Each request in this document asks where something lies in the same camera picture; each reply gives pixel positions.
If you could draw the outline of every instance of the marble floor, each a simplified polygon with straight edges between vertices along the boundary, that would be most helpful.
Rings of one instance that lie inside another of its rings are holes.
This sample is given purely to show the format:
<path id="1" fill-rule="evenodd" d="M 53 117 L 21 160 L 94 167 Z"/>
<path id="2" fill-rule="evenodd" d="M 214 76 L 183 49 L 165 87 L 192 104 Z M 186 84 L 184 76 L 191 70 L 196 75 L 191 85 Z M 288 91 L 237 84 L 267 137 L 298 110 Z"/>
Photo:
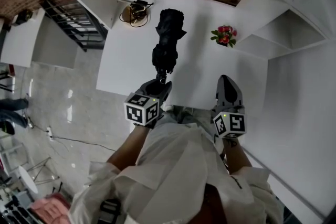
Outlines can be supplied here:
<path id="1" fill-rule="evenodd" d="M 38 63 L 32 63 L 30 68 L 16 67 L 15 92 L 9 93 L 13 99 L 24 97 L 26 93 L 30 95 L 27 113 L 36 127 L 16 126 L 15 135 L 26 147 L 29 164 L 25 167 L 51 157 L 47 166 L 60 177 L 70 196 L 86 183 L 89 162 L 105 162 L 113 153 L 111 150 L 123 143 L 131 128 L 124 119 L 126 96 L 96 89 L 101 55 L 100 50 L 85 53 L 78 49 L 74 69 Z M 209 122 L 207 113 L 199 111 L 197 118 Z M 69 140 L 50 141 L 44 131 L 49 126 L 53 136 L 100 144 L 111 150 Z M 39 177 L 48 179 L 52 175 L 42 173 Z M 35 197 L 50 194 L 52 186 L 59 183 L 58 180 L 39 186 Z"/>

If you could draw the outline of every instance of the red flower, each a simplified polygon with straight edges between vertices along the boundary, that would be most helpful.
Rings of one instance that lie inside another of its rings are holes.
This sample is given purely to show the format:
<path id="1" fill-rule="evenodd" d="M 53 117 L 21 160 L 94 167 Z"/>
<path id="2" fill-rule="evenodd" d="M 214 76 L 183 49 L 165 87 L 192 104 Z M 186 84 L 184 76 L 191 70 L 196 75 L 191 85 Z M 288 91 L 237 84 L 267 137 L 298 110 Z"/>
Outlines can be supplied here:
<path id="1" fill-rule="evenodd" d="M 229 36 L 228 35 L 225 35 L 219 42 L 222 42 L 222 43 L 229 43 Z"/>

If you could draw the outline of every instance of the power cable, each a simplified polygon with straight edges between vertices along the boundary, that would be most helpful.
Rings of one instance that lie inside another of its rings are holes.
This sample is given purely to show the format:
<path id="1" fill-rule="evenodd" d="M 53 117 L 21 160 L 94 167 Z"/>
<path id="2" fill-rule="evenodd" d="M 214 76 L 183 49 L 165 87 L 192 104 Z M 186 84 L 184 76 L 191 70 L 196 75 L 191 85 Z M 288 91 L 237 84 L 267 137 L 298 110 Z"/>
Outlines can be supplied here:
<path id="1" fill-rule="evenodd" d="M 95 144 L 95 143 L 89 143 L 89 142 L 85 142 L 85 141 L 82 141 L 82 140 L 70 139 L 70 138 L 59 137 L 59 136 L 51 136 L 51 138 L 64 139 L 64 140 L 71 140 L 71 141 L 80 142 L 80 143 L 84 143 L 84 144 L 88 144 L 88 145 L 101 146 L 101 147 L 106 148 L 107 150 L 116 152 L 115 150 L 112 150 L 112 149 L 110 149 L 110 148 L 108 148 L 108 147 L 105 147 L 105 146 L 103 146 L 103 145 Z"/>
<path id="2" fill-rule="evenodd" d="M 35 127 L 37 127 L 39 130 L 41 130 L 41 131 L 43 131 L 43 132 L 45 132 L 45 133 L 49 133 L 48 131 L 43 130 L 42 128 L 40 128 L 40 127 L 37 126 L 37 125 L 35 125 Z M 70 139 L 70 138 L 65 138 L 65 137 L 60 137 L 60 136 L 54 136 L 54 135 L 52 135 L 50 138 L 64 139 L 64 140 L 75 141 L 75 142 L 84 143 L 84 144 L 88 144 L 88 145 L 101 146 L 101 147 L 106 148 L 107 150 L 116 152 L 115 150 L 112 150 L 112 149 L 110 149 L 110 148 L 108 148 L 108 147 L 105 147 L 105 146 L 103 146 L 103 145 L 95 144 L 95 143 L 89 143 L 89 142 L 85 142 L 85 141 L 82 141 L 82 140 Z"/>

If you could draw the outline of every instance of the blue jeans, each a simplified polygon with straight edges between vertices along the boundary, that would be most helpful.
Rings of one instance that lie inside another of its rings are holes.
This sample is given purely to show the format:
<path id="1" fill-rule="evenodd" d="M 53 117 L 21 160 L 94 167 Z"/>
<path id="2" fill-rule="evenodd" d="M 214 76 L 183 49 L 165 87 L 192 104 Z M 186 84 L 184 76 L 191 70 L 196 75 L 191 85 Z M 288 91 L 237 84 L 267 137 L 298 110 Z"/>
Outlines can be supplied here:
<path id="1" fill-rule="evenodd" d="M 27 119 L 14 112 L 28 107 L 27 99 L 3 99 L 0 100 L 0 122 L 11 121 L 23 128 L 28 125 Z"/>

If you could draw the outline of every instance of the cable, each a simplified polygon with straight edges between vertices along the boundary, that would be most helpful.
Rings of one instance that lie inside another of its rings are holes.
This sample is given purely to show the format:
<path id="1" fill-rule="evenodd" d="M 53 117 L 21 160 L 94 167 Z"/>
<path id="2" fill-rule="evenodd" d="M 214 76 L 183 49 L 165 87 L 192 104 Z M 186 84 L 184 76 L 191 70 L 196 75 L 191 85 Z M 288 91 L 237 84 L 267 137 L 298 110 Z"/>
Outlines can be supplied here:
<path id="1" fill-rule="evenodd" d="M 102 145 L 99 145 L 99 144 L 95 144 L 95 143 L 88 143 L 88 142 L 81 141 L 81 140 L 70 139 L 70 138 L 59 137 L 59 136 L 51 136 L 51 138 L 64 139 L 64 140 L 71 140 L 71 141 L 80 142 L 80 143 L 84 143 L 84 144 L 88 144 L 88 145 L 101 146 L 101 147 L 106 148 L 107 150 L 116 152 L 115 150 L 112 150 L 112 149 L 110 149 L 110 148 L 108 148 L 108 147 L 105 147 L 105 146 L 102 146 Z"/>
<path id="2" fill-rule="evenodd" d="M 147 19 L 147 20 L 146 20 L 146 22 L 145 22 L 144 24 L 142 24 L 142 25 L 139 25 L 139 26 L 133 26 L 133 22 L 131 21 L 131 18 L 132 18 L 131 15 L 133 15 L 133 17 L 134 17 L 134 20 L 133 20 L 133 21 L 141 20 L 141 19 L 142 19 L 142 16 L 139 16 L 139 15 L 138 15 L 139 12 L 134 12 L 134 11 L 133 11 L 132 5 L 130 6 L 130 7 L 131 7 L 131 10 L 130 10 L 129 22 L 127 22 L 127 21 L 121 19 L 122 13 L 119 15 L 119 20 L 121 20 L 121 21 L 124 22 L 124 23 L 129 23 L 130 26 L 132 26 L 132 27 L 134 27 L 134 28 L 142 27 L 142 26 L 144 26 L 144 25 L 146 25 L 146 24 L 148 23 L 149 18 L 148 18 L 148 14 L 147 14 L 147 9 L 150 8 L 152 5 L 154 5 L 154 3 L 152 3 L 152 4 L 147 4 L 146 7 L 143 6 L 143 7 L 144 7 L 144 10 L 141 11 L 141 12 L 146 12 L 146 19 Z"/>
<path id="3" fill-rule="evenodd" d="M 48 133 L 48 131 L 43 130 L 41 127 L 37 126 L 36 124 L 34 124 L 34 127 L 38 128 L 38 129 L 41 130 L 42 132 Z"/>
<path id="4" fill-rule="evenodd" d="M 37 125 L 35 125 L 35 127 L 38 128 L 39 130 L 45 132 L 45 133 L 49 133 L 48 131 L 43 130 L 42 128 L 40 128 L 40 127 L 37 126 Z M 99 145 L 99 144 L 95 144 L 95 143 L 89 143 L 89 142 L 85 142 L 85 141 L 82 141 L 82 140 L 70 139 L 70 138 L 59 137 L 59 136 L 54 136 L 54 135 L 51 136 L 50 138 L 57 138 L 57 139 L 71 140 L 71 141 L 75 141 L 75 142 L 79 142 L 79 143 L 84 143 L 84 144 L 88 144 L 88 145 L 101 146 L 101 147 L 106 148 L 107 150 L 116 152 L 115 150 L 112 150 L 112 149 L 110 149 L 110 148 L 108 148 L 108 147 L 105 147 L 105 146 L 103 146 L 103 145 Z"/>

